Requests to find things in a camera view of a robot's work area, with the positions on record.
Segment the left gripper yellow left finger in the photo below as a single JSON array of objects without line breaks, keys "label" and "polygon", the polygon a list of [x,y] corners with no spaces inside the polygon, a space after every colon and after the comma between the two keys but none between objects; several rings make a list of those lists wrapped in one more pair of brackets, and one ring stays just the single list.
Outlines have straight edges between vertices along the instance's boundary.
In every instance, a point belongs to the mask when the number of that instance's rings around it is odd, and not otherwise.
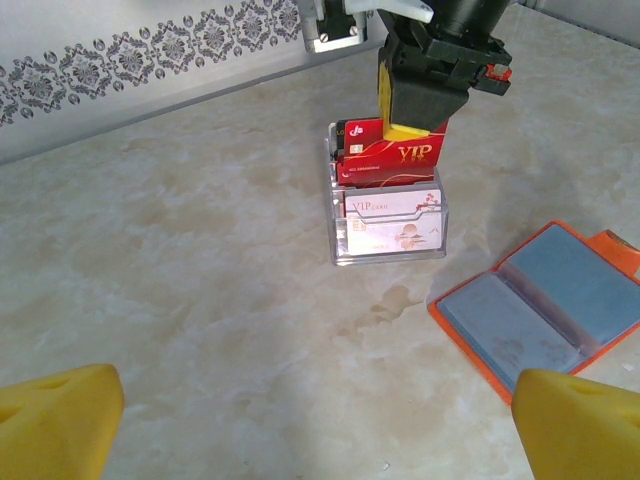
[{"label": "left gripper yellow left finger", "polygon": [[99,479],[123,411],[123,387],[110,364],[3,387],[1,477]]}]

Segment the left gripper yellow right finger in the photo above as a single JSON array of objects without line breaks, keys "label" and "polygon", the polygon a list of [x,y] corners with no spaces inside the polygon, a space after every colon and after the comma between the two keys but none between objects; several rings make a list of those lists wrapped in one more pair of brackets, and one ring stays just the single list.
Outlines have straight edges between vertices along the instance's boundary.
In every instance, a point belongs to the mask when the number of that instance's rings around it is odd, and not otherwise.
[{"label": "left gripper yellow right finger", "polygon": [[639,394],[529,369],[512,416],[536,479],[637,479]]}]

